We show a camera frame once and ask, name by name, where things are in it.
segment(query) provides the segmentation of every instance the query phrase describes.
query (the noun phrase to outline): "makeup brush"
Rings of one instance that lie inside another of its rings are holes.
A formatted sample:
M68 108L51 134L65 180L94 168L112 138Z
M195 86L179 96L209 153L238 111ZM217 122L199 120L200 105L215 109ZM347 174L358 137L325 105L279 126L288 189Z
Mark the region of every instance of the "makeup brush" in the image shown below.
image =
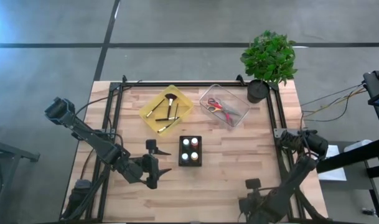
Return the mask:
M175 120L175 119L178 119L178 118L173 118L173 117L171 117L171 118L159 118L159 119L155 119L155 121L156 122L158 122L158 121L170 121L170 120Z
M163 99L158 105L156 105L156 106L151 110L151 112L149 112L149 113L146 115L146 118L148 118L148 117L153 113L153 111L156 110L156 108L157 108L161 103L163 103L164 100L165 100L165 99Z
M168 93L166 95L164 95L168 100L169 100L169 110L167 111L167 118L170 117L170 110L171 110L171 105L172 105L172 102L177 99L177 96L175 96L174 94L172 93Z
M175 115L174 115L175 118L174 118L174 121L173 121L171 124L167 125L166 127L163 127L163 128L161 128L161 129L159 129L159 130L157 131L157 133L160 133L160 132L166 130L170 125L174 124L174 122L178 119L178 118L177 118L177 111L178 111L178 102L177 102L177 108L175 109Z

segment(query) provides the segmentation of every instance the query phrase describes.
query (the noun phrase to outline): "black floor stripe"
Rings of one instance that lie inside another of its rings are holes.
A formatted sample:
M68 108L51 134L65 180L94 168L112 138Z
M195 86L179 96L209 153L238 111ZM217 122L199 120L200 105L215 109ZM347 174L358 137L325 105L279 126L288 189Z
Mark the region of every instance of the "black floor stripe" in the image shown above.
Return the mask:
M110 41L110 34L105 40ZM112 48L112 49L201 49L201 48L246 48L249 43L66 43L66 44L0 44L2 49L38 48ZM295 47L309 48L346 48L379 47L379 42L364 43L296 43Z
M103 43L54 43L54 44L5 44L0 43L0 48L100 48Z
M191 48L246 48L249 43L111 43L113 49L191 49ZM379 42L370 43L296 43L295 47L379 47Z
M110 14L108 28L106 30L105 39L103 41L103 46L100 54L100 58L98 60L98 64L96 65L96 70L94 74L94 81L99 81L102 75L103 65L105 64L106 54L108 53L108 44L110 43L110 39L113 32L113 27L116 22L117 10L119 8L120 0L115 0L113 4L112 12Z

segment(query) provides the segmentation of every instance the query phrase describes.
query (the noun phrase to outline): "green leaves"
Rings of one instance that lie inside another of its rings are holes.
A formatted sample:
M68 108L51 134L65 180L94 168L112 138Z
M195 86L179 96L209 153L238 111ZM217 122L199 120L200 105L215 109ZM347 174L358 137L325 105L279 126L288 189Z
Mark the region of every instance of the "green leaves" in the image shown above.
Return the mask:
M264 80L269 80L272 76L272 71L264 73Z
M267 69L268 71L273 71L275 68L276 68L276 65L268 65L268 66L266 67L266 69Z
M287 41L287 35L279 35L266 30L254 38L254 43L241 55L246 74L265 82L286 84L293 79L297 69L293 69L296 58L293 50L295 41Z

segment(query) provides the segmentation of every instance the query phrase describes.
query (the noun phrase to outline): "wooden table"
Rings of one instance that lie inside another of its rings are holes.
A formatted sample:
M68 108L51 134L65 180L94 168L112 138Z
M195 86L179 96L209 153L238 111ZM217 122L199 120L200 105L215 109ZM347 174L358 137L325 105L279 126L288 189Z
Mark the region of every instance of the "wooden table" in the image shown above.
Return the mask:
M107 96L109 85L110 82L95 82L90 101ZM172 154L156 156L159 167L172 170L161 177L156 190L150 190L143 184L128 184L123 176L112 172L103 221L237 222L240 213L238 197L245 197L248 192L246 179L260 178L262 187L275 187L281 182L266 100L258 104L249 103L251 109L247 117L234 130L228 131L200 109L199 99L207 88L180 87L180 91L193 100L195 106L168 136L159 137L138 116L138 111L163 89L134 87L125 91L119 112L118 133L123 136L124 147L133 157L147 152L145 140L157 139L159 149ZM226 89L247 102L246 88ZM280 89L288 128L298 128L301 109L294 82L289 81L286 87L280 86ZM88 107L85 122L93 129L101 128L105 106L106 100ZM274 111L279 125L278 110L275 108ZM203 137L202 167L178 166L181 135ZM86 142L79 143L65 206L90 151L91 147ZM88 164L84 179L91 180L94 161L95 156ZM319 213L327 217L316 171L309 174L301 190ZM99 193L93 215L98 211Z

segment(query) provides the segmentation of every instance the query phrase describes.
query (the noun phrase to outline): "black plant pot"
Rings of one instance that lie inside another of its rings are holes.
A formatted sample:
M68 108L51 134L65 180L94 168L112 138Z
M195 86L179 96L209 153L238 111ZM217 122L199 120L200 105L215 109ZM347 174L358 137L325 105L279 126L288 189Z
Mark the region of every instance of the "black plant pot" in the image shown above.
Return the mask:
M258 103L269 94L269 85L261 80L252 80L247 86L247 100Z

